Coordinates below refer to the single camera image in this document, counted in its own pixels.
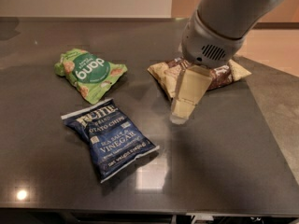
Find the snack wrapper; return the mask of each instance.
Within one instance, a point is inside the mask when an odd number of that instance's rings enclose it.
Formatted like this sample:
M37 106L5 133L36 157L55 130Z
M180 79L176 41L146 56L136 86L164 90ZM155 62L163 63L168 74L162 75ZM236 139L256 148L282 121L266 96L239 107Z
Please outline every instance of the snack wrapper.
M93 105L127 71L125 64L104 61L83 49L72 49L62 54L54 67L56 75L66 77Z
M180 71L191 66L192 64L187 60L178 57L174 60L153 64L148 68L148 71L159 82L169 100L172 100L176 96L176 86ZM207 88L208 91L227 86L251 74L251 72L233 60L230 60L224 66L209 69L209 73L212 77L212 82Z
M115 106L112 99L62 116L62 120L90 146L101 183L136 159L159 149Z

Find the dark table surface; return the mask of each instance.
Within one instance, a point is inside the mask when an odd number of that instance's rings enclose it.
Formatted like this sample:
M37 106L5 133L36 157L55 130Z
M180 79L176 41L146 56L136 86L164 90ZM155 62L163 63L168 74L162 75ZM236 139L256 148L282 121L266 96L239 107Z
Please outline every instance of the dark table surface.
M298 77L237 58L253 74L206 93L177 126L147 68L180 55L186 20L8 21L0 23L0 207L299 217L298 184L274 137L290 141L279 131L292 118L269 113L298 107ZM106 97L160 146L104 184L88 146L61 120L90 106L54 74L72 48L127 64Z

